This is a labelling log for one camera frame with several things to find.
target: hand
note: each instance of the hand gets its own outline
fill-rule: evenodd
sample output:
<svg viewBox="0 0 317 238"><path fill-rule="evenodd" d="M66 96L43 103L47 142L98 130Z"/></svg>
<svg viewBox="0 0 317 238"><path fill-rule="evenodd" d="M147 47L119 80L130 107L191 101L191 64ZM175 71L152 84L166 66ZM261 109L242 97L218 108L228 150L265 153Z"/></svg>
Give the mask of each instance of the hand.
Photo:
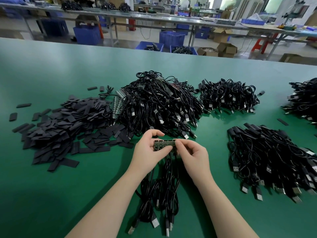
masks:
<svg viewBox="0 0 317 238"><path fill-rule="evenodd" d="M187 139L175 141L178 154L181 156L187 173L197 186L206 179L212 178L208 152L205 147Z"/></svg>
<svg viewBox="0 0 317 238"><path fill-rule="evenodd" d="M168 155L172 146L166 146L159 151L154 151L152 136L164 136L164 133L157 129L149 129L144 133L140 141L135 145L133 157L128 171L142 176L142 179L156 166L156 164Z"/></svg>

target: finger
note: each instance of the finger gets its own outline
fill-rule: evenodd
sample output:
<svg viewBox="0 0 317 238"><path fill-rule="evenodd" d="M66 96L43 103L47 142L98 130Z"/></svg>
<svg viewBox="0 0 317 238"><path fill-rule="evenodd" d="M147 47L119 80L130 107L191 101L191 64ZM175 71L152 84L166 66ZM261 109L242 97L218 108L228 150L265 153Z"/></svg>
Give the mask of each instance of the finger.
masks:
<svg viewBox="0 0 317 238"><path fill-rule="evenodd" d="M146 131L144 133L144 135L142 136L141 140L145 139L145 140L149 140L152 138L152 136L164 136L164 133L162 133L160 130L158 129L149 129L148 131Z"/></svg>
<svg viewBox="0 0 317 238"><path fill-rule="evenodd" d="M173 146L165 146L163 149L160 149L158 151L155 151L155 155L157 156L159 162L161 159L163 159L165 156L168 155L169 152L171 152L173 149Z"/></svg>
<svg viewBox="0 0 317 238"><path fill-rule="evenodd" d="M162 140L162 139L151 139L150 140L150 147L154 146L154 141L158 141L158 140Z"/></svg>
<svg viewBox="0 0 317 238"><path fill-rule="evenodd" d="M188 152L184 144L179 139L175 141L175 145L177 148L177 152L180 154L182 160L186 162L189 156L191 156L190 153Z"/></svg>
<svg viewBox="0 0 317 238"><path fill-rule="evenodd" d="M202 146L200 144L198 144L192 140L188 140L188 139L177 139L177 140L180 141L184 146L191 149L193 151L193 153L199 151L202 148Z"/></svg>

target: forearm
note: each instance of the forearm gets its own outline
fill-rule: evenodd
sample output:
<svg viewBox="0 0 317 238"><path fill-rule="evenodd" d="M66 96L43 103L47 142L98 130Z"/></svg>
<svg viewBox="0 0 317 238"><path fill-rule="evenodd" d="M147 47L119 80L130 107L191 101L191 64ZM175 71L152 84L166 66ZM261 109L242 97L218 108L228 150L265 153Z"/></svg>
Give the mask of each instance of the forearm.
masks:
<svg viewBox="0 0 317 238"><path fill-rule="evenodd" d="M197 184L218 238L258 238L212 176Z"/></svg>
<svg viewBox="0 0 317 238"><path fill-rule="evenodd" d="M141 177L128 170L66 237L116 237L132 195L141 180Z"/></svg>

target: white floor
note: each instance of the white floor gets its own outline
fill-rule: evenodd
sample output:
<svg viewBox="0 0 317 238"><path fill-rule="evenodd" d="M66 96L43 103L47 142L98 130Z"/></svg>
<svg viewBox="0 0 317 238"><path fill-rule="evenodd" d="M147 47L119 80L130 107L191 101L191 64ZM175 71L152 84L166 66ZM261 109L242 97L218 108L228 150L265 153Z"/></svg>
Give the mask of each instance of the white floor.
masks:
<svg viewBox="0 0 317 238"><path fill-rule="evenodd" d="M35 20L28 20L29 26L32 31L39 33L40 30ZM74 35L73 27L75 23L73 21L66 21L67 27L69 30L69 35ZM30 35L28 34L27 27L23 20L20 19L10 19L10 18L0 18L0 29L6 30L15 30L19 31L24 39L30 39ZM159 29L149 29L149 28L137 28L136 31L125 31L125 32L118 32L118 38L120 40L128 40L128 41L151 41L151 42L158 42L159 41ZM104 38L110 38L109 33L104 34ZM254 44L256 43L257 39L244 39L244 38L231 38L230 43L238 47L238 53L236 54L237 57L241 58L252 58L250 57L250 51ZM189 42L189 35L185 36L184 44L187 45ZM194 47L213 47L216 48L218 43L213 42L211 39L197 39L195 38ZM268 54L273 45L268 45L266 48L266 54ZM307 46L304 43L291 43L286 44L285 42L281 42L281 44L276 48L274 52L275 58L273 60L278 60L278 58L283 55L284 53L293 53L299 54L301 56L306 57L317 57L317 50L313 47Z"/></svg>

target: table surface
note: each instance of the table surface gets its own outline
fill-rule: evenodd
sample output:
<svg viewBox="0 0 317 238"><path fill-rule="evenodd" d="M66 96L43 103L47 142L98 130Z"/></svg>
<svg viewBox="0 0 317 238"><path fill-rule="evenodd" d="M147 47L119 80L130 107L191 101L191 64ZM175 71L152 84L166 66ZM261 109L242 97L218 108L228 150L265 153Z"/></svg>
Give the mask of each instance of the table surface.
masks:
<svg viewBox="0 0 317 238"><path fill-rule="evenodd" d="M21 135L11 130L30 122L35 112L58 108L70 94L80 98L97 96L97 90L87 91L87 87L101 85L117 90L136 80L137 72L146 70L188 80L195 87L204 78L213 82L232 78L255 85L257 92L266 91L259 97L256 114L204 115L197 130L193 129L198 136L196 141L208 150L218 186L261 238L315 236L316 196L303 191L303 202L295 204L285 195L262 188L262 202L255 200L251 192L244 194L239 190L240 182L228 166L226 131L245 122L265 124L285 130L295 144L316 151L315 127L306 120L284 115L280 105L292 93L288 82L315 78L317 67L1 38L1 237L64 237L122 176L133 154L132 149L119 146L112 147L110 152L78 154L72 157L80 161L77 168L62 166L50 173L46 171L49 164L31 165L34 151L22 150ZM31 107L15 108L29 102ZM13 112L18 112L18 119L9 122ZM216 237L197 189L183 169L180 173L180 210L171 237ZM126 231L139 201L134 194L118 237L129 237ZM156 215L159 227L153 229L150 224L141 223L133 236L163 237L162 215L158 211Z"/></svg>

